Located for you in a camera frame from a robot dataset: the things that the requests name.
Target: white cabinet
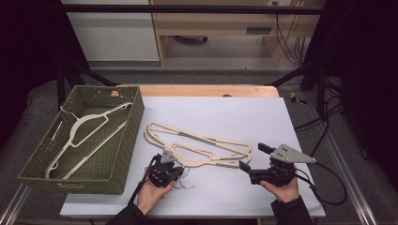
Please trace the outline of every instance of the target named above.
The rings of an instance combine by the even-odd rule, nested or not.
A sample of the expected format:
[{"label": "white cabinet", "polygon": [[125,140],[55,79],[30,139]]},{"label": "white cabinet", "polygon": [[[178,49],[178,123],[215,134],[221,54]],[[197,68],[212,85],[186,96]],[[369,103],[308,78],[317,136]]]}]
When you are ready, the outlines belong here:
[{"label": "white cabinet", "polygon": [[[148,5],[147,0],[62,0],[64,4]],[[68,13],[87,61],[159,61],[150,13]]]}]

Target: black cable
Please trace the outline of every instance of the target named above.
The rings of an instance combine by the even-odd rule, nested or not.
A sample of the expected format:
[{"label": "black cable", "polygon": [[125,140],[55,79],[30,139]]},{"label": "black cable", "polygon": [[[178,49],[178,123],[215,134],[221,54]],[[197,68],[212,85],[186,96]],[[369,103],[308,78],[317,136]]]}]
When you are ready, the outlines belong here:
[{"label": "black cable", "polygon": [[[338,97],[338,95],[329,98],[328,100],[326,100],[326,103],[328,104],[332,99],[334,99],[334,98],[336,98],[336,97]],[[312,120],[312,121],[310,121],[310,122],[307,122],[307,123],[305,123],[305,124],[303,124],[303,125],[294,127],[294,129],[305,128],[305,127],[307,127],[307,126],[309,126],[309,125],[311,125],[311,124],[313,124],[313,123],[315,123],[315,122],[317,122],[317,121],[319,121],[319,120],[322,120],[322,119],[323,119],[322,117],[318,117],[318,118],[316,118],[316,119],[314,119],[314,120]]]},{"label": "black cable", "polygon": [[299,61],[299,40],[300,39],[301,39],[301,37],[296,37],[296,42],[295,42],[295,56],[298,59],[299,63],[300,63],[300,61]]},{"label": "black cable", "polygon": [[301,64],[304,63],[304,58],[305,58],[305,37],[302,38],[302,42],[301,42]]},{"label": "black cable", "polygon": [[296,171],[299,171],[299,172],[304,173],[305,176],[307,176],[307,179],[310,180],[310,176],[309,176],[306,172],[304,172],[304,171],[302,171],[302,170],[300,170],[300,169],[296,169]]},{"label": "black cable", "polygon": [[[335,108],[340,107],[340,106],[341,106],[341,104],[338,104],[338,105],[334,106],[332,109],[330,109],[330,110],[328,111],[328,117],[332,117],[335,113],[341,112],[341,111],[342,111],[341,109],[338,109],[337,111],[333,111]],[[310,129],[310,128],[316,127],[316,126],[318,126],[318,125],[321,125],[321,124],[323,124],[323,123],[325,123],[325,121],[319,122],[319,123],[314,124],[314,125],[311,125],[311,126],[310,126],[310,125],[307,125],[307,126],[304,126],[304,127],[295,128],[295,132],[296,132],[296,133],[299,133],[299,132],[308,130],[308,129]]]},{"label": "black cable", "polygon": [[318,143],[316,144],[316,146],[315,146],[313,152],[310,154],[310,157],[313,157],[313,156],[314,156],[314,154],[315,154],[316,150],[318,149],[319,145],[321,144],[322,140],[325,138],[326,134],[328,133],[328,128],[329,128],[328,106],[329,106],[329,102],[330,102],[332,99],[338,98],[338,97],[339,97],[339,95],[330,97],[330,98],[325,102],[325,112],[326,112],[326,113],[325,113],[325,121],[326,121],[326,127],[325,127],[325,130],[324,130],[324,132],[323,132],[321,138],[319,139]]},{"label": "black cable", "polygon": [[329,200],[322,199],[322,198],[320,197],[320,195],[319,195],[318,190],[316,189],[316,186],[315,186],[309,179],[306,179],[306,178],[304,178],[304,177],[302,177],[302,176],[300,176],[300,175],[298,175],[298,174],[296,174],[296,177],[297,177],[298,179],[300,179],[300,180],[302,180],[302,181],[304,181],[304,182],[306,182],[307,184],[310,185],[310,189],[313,191],[314,196],[315,196],[315,197],[319,200],[319,202],[322,204],[323,208],[325,208],[324,203],[331,204],[331,205],[341,205],[341,204],[345,203],[345,201],[346,201],[347,198],[348,198],[348,192],[347,192],[345,183],[344,183],[343,180],[340,178],[340,176],[337,175],[335,172],[333,172],[333,171],[332,171],[331,169],[329,169],[328,167],[326,167],[326,166],[324,166],[324,165],[322,165],[322,164],[320,164],[320,163],[318,163],[318,162],[316,162],[314,165],[321,166],[322,168],[324,168],[325,170],[327,170],[328,172],[330,172],[332,175],[334,175],[334,176],[340,181],[340,183],[342,184],[343,190],[344,190],[344,196],[343,196],[343,199],[342,199],[342,200],[340,200],[340,201],[338,201],[338,202],[331,202],[331,201],[329,201]]},{"label": "black cable", "polygon": [[325,60],[325,57],[327,53],[329,52],[329,46],[333,46],[330,43],[332,41],[335,41],[335,38],[337,37],[337,33],[339,31],[340,26],[345,22],[346,17],[348,16],[349,12],[352,10],[352,8],[356,5],[358,0],[351,1],[351,5],[348,10],[344,12],[344,16],[342,19],[340,19],[334,27],[331,28],[331,31],[329,34],[326,36],[325,40],[322,41],[320,44],[319,48],[317,51],[315,51],[313,57],[311,60],[307,60],[305,65],[302,67],[299,67],[295,69],[294,71],[290,72],[289,74],[283,76],[282,78],[278,79],[275,82],[271,82],[265,85],[272,85],[272,86],[280,86],[281,84],[284,84],[285,82],[299,76],[307,73],[308,70],[312,70],[314,68],[318,68],[319,65],[322,64],[322,62]]},{"label": "black cable", "polygon": [[344,190],[344,196],[343,196],[342,200],[340,200],[338,202],[329,202],[329,201],[326,201],[326,200],[323,200],[323,201],[325,203],[332,204],[332,205],[340,205],[340,204],[345,203],[345,201],[348,198],[348,192],[347,192],[347,188],[346,188],[345,183],[343,182],[342,178],[340,178],[340,176],[336,172],[332,171],[330,168],[328,168],[327,166],[325,166],[325,165],[323,165],[323,164],[321,164],[319,162],[316,162],[315,164],[311,164],[311,165],[317,165],[317,166],[322,167],[323,169],[325,169],[326,171],[331,173],[334,177],[336,177],[339,180],[339,182],[342,184],[342,187],[343,187],[343,190]]},{"label": "black cable", "polygon": [[158,159],[158,157],[160,157],[160,156],[161,156],[161,155],[156,155],[156,156],[154,156],[154,157],[150,160],[149,165],[148,165],[148,168],[146,169],[146,172],[145,172],[145,174],[144,174],[144,177],[143,177],[143,179],[141,180],[141,182],[138,183],[137,188],[136,188],[136,189],[134,190],[134,192],[132,193],[132,196],[131,196],[131,199],[130,199],[129,203],[134,202],[135,198],[137,197],[138,192],[140,192],[140,190],[141,190],[141,188],[143,187],[144,183],[145,183],[146,181],[149,180],[149,179],[146,180],[146,178],[148,177],[149,172],[150,172],[150,170],[151,170],[151,168],[152,168],[152,163],[153,163],[156,159]]},{"label": "black cable", "polygon": [[[286,39],[285,39],[284,36],[283,36],[283,33],[282,33],[281,28],[280,28],[280,26],[279,26],[279,17],[278,17],[278,14],[276,14],[275,17],[276,17],[276,39],[277,39],[277,41],[278,41],[278,44],[281,46],[281,48],[282,48],[284,54],[286,55],[287,59],[289,60],[289,62],[292,63],[292,64],[298,64],[298,63],[299,63],[298,59],[295,58],[295,57],[293,56],[293,54],[290,52],[289,46],[287,45],[287,41],[286,41]],[[290,57],[292,57],[296,62],[292,62],[292,60],[291,60],[290,57],[289,57],[289,54],[286,52],[286,50],[284,49],[284,46],[283,46],[283,45],[281,44],[281,42],[279,41],[279,33],[281,33],[281,36],[282,36],[282,39],[283,39],[283,42],[284,42],[284,46],[286,46],[286,49],[287,49],[287,51],[289,52]]]}]

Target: hanger hook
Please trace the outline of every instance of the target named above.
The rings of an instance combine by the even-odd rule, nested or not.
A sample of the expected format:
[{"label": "hanger hook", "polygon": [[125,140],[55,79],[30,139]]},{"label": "hanger hook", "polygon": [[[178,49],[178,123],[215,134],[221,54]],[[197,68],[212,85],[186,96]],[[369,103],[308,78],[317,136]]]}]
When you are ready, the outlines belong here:
[{"label": "hanger hook", "polygon": [[61,111],[64,112],[64,113],[68,113],[68,114],[73,115],[73,116],[76,118],[76,120],[78,120],[79,118],[78,118],[75,114],[73,114],[73,112],[68,112],[68,111],[64,110],[64,108],[63,108],[64,104],[65,104],[65,102],[62,103],[62,104],[59,106],[59,108],[61,109]]}]

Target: human hand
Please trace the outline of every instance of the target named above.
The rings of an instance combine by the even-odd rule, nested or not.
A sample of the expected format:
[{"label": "human hand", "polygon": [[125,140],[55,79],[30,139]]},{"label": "human hand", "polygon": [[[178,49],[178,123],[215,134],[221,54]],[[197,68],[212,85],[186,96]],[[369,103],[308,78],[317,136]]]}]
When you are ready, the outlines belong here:
[{"label": "human hand", "polygon": [[163,196],[173,189],[174,182],[172,181],[167,187],[156,187],[150,180],[144,182],[138,193],[137,207],[144,215],[147,215]]},{"label": "human hand", "polygon": [[262,180],[260,185],[274,194],[279,202],[289,203],[299,197],[299,184],[297,177],[293,178],[287,186],[275,187],[265,180]]}]

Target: white plastic hanger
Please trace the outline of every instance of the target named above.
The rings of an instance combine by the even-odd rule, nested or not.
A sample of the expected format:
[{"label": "white plastic hanger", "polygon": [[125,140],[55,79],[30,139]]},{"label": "white plastic hanger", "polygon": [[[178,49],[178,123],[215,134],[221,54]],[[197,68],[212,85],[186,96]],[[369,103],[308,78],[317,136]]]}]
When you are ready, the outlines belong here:
[{"label": "white plastic hanger", "polygon": [[[78,118],[76,115],[74,115],[73,113],[69,112],[69,113],[73,114],[73,116],[76,118],[76,122],[73,124],[72,128],[70,129],[69,140],[67,141],[67,143],[65,143],[65,145],[62,147],[61,151],[58,152],[56,157],[52,160],[50,165],[47,167],[46,172],[44,174],[44,178],[50,179],[50,172],[55,170],[56,168],[58,168],[58,163],[59,163],[58,159],[60,159],[62,157],[62,155],[65,153],[65,151],[68,149],[69,146],[71,146],[71,147],[79,147],[79,145],[84,143],[89,137],[91,137],[91,135],[93,135],[95,132],[97,132],[102,126],[104,126],[109,121],[109,118],[107,116],[109,113],[113,113],[114,111],[120,110],[120,109],[126,109],[130,105],[132,105],[132,103],[131,102],[127,102],[127,103],[121,104],[121,105],[119,105],[117,107],[114,107],[111,110],[109,110],[107,112],[104,112],[102,114],[89,114],[89,115],[83,116],[82,118]],[[74,136],[76,134],[76,131],[79,128],[79,126],[81,126],[84,122],[86,122],[88,120],[97,119],[97,118],[101,118],[101,117],[105,118],[105,121],[102,122],[102,124],[100,124],[96,129],[94,129],[91,133],[89,133],[84,139],[82,139],[77,144],[74,144],[72,142],[73,139],[74,139]]]},{"label": "white plastic hanger", "polygon": [[114,137],[114,135],[121,130],[124,126],[126,125],[126,121],[121,124],[119,127],[117,127],[108,137],[106,137],[99,145],[97,145],[93,150],[91,150],[91,152],[89,154],[87,154],[87,156],[85,156],[82,160],[80,160],[80,162],[78,164],[76,164],[75,167],[73,167],[72,170],[70,170],[70,172],[68,172],[64,177],[62,177],[62,179],[67,180],[69,179],[77,170],[79,170],[79,168],[81,168],[83,166],[83,164],[85,164],[98,150],[100,150],[100,148],[106,144],[112,137]]}]

